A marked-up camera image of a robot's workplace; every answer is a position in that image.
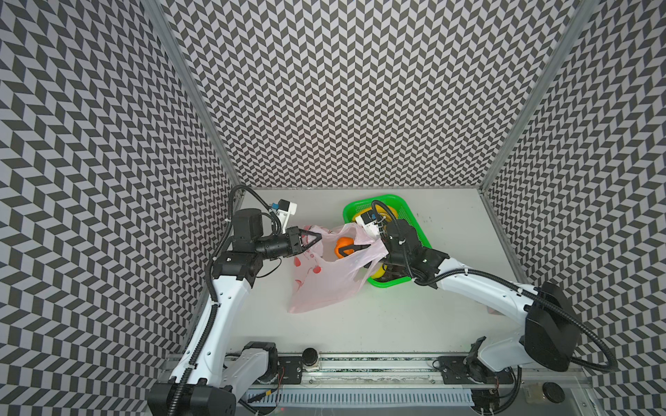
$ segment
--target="black and white patterned backdrop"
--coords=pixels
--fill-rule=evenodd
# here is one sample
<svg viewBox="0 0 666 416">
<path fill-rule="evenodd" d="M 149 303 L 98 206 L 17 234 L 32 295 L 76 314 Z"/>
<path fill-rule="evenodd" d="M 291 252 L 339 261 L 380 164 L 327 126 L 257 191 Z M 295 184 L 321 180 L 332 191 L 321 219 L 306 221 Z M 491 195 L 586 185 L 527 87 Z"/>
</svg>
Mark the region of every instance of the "black and white patterned backdrop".
<svg viewBox="0 0 666 416">
<path fill-rule="evenodd" d="M 140 411 L 227 188 L 137 0 L 0 2 L 0 414 Z"/>
<path fill-rule="evenodd" d="M 662 1 L 602 1 L 490 190 L 527 275 L 614 347 L 612 415 L 666 415 L 665 28 Z"/>
<path fill-rule="evenodd" d="M 241 182 L 478 185 L 577 0 L 163 0 Z"/>
</svg>

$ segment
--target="metal corner post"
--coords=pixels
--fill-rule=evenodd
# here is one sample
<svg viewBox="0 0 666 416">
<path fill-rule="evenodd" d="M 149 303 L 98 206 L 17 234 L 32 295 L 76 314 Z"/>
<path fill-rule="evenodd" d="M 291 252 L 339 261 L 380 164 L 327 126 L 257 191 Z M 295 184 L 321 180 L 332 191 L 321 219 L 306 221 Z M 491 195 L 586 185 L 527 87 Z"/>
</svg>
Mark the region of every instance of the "metal corner post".
<svg viewBox="0 0 666 416">
<path fill-rule="evenodd" d="M 180 81 L 182 82 L 183 89 L 192 101 L 194 110 L 199 116 L 199 120 L 201 121 L 201 124 L 203 125 L 208 137 L 210 138 L 210 143 L 220 158 L 222 169 L 229 177 L 229 182 L 232 186 L 240 184 L 236 169 L 234 168 L 233 163 L 231 163 L 231 159 L 229 159 L 229 155 L 224 149 L 222 138 L 215 128 L 215 123 L 213 122 L 212 116 L 208 111 L 208 107 L 204 103 L 204 100 L 201 97 L 201 92 L 199 91 L 199 88 L 196 86 L 194 78 L 192 77 L 192 71 L 190 71 L 189 67 L 185 63 L 182 51 L 176 42 L 173 31 L 167 23 L 160 0 L 141 0 L 141 4 L 143 4 L 146 15 L 150 22 L 153 24 L 155 35 L 158 37 L 158 39 L 160 39 L 160 42 L 162 42 L 162 46 L 165 49 L 166 55 L 171 61 L 171 64 L 173 65 L 176 73 L 178 74 L 178 77 L 180 78 Z"/>
<path fill-rule="evenodd" d="M 564 29 L 562 38 L 557 46 L 555 46 L 555 50 L 546 63 L 543 73 L 537 79 L 536 84 L 534 84 L 534 88 L 527 98 L 527 101 L 525 101 L 525 105 L 520 110 L 518 118 L 511 127 L 509 134 L 507 134 L 504 143 L 499 148 L 498 155 L 490 164 L 486 176 L 481 181 L 482 194 L 486 194 L 500 173 L 500 170 L 504 167 L 504 164 L 518 143 L 520 136 L 527 128 L 529 121 L 539 107 L 539 103 L 548 91 L 550 84 L 555 80 L 557 72 L 562 68 L 564 62 L 571 53 L 573 44 L 580 37 L 585 25 L 592 18 L 598 5 L 599 0 L 581 0 L 578 8 L 573 12 L 573 17 L 571 18 L 569 25 Z"/>
</svg>

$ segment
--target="patterned wall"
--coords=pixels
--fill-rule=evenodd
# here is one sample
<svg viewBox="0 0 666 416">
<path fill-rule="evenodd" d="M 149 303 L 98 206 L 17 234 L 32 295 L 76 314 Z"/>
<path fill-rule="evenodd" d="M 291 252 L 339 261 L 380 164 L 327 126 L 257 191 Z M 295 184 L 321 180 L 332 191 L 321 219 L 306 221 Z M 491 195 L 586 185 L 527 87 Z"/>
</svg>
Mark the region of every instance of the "patterned wall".
<svg viewBox="0 0 666 416">
<path fill-rule="evenodd" d="M 137 0 L 0 2 L 0 62 L 0 414 L 141 410 L 220 231 L 218 158 Z"/>
<path fill-rule="evenodd" d="M 479 184 L 576 5 L 163 0 L 254 186 Z"/>
<path fill-rule="evenodd" d="M 490 190 L 527 275 L 615 348 L 612 415 L 666 415 L 665 27 L 662 1 L 602 1 Z"/>
</svg>

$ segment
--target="green basket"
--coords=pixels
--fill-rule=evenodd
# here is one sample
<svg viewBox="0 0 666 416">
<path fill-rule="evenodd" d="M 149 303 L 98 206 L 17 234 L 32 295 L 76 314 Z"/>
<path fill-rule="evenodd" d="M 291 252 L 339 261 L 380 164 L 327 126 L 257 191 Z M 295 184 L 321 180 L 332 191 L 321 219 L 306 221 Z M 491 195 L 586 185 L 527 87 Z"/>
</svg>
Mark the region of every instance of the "green basket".
<svg viewBox="0 0 666 416">
<path fill-rule="evenodd" d="M 412 213 L 410 206 L 407 205 L 407 202 L 405 202 L 404 199 L 400 198 L 397 195 L 391 195 L 391 194 L 381 195 L 381 196 L 376 196 L 374 198 L 368 198 L 361 201 L 352 202 L 351 204 L 348 204 L 346 207 L 344 207 L 344 209 L 342 210 L 342 218 L 344 219 L 345 222 L 351 222 L 352 218 L 356 214 L 367 208 L 370 208 L 372 201 L 374 200 L 382 201 L 386 205 L 395 209 L 398 212 L 398 218 L 407 220 L 407 222 L 410 223 L 410 225 L 416 229 L 416 234 L 418 235 L 419 240 L 421 240 L 421 244 L 423 244 L 425 247 L 432 248 L 430 246 L 430 242 L 426 238 L 426 235 L 423 233 L 421 226 L 416 221 L 416 218 L 414 218 L 414 214 Z M 390 282 L 377 282 L 373 278 L 368 278 L 370 284 L 378 288 L 389 288 L 390 286 L 395 286 L 397 284 L 409 282 L 410 280 L 411 279 L 409 278 L 409 276 L 405 276 L 400 279 L 391 280 Z"/>
</svg>

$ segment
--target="plastic basket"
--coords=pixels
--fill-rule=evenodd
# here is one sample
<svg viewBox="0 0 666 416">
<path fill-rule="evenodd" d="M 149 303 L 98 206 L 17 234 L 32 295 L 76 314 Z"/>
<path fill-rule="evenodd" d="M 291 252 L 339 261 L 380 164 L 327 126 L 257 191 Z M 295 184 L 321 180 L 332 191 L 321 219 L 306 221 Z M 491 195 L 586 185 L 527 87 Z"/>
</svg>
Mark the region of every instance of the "plastic basket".
<svg viewBox="0 0 666 416">
<path fill-rule="evenodd" d="M 382 201 L 386 205 L 393 207 L 393 209 L 395 209 L 398 212 L 398 218 L 407 220 L 407 222 L 416 229 L 416 234 L 418 235 L 419 240 L 421 240 L 421 244 L 423 244 L 425 247 L 432 248 L 430 246 L 428 238 L 423 233 L 421 226 L 416 221 L 416 218 L 414 218 L 414 214 L 412 213 L 410 206 L 407 205 L 407 202 L 405 202 L 405 200 L 400 198 L 398 195 L 392 195 L 392 194 L 381 195 L 381 196 L 375 196 L 374 198 L 368 198 L 352 202 L 351 204 L 348 204 L 346 207 L 344 207 L 344 209 L 342 210 L 342 218 L 344 219 L 345 222 L 351 222 L 352 218 L 357 213 L 367 208 L 370 208 L 372 201 L 374 200 Z M 397 284 L 409 282 L 410 280 L 411 279 L 409 278 L 409 276 L 404 276 L 403 278 L 400 279 L 391 280 L 390 282 L 377 282 L 373 278 L 368 278 L 370 284 L 378 288 L 389 288 L 390 286 L 395 286 Z"/>
</svg>

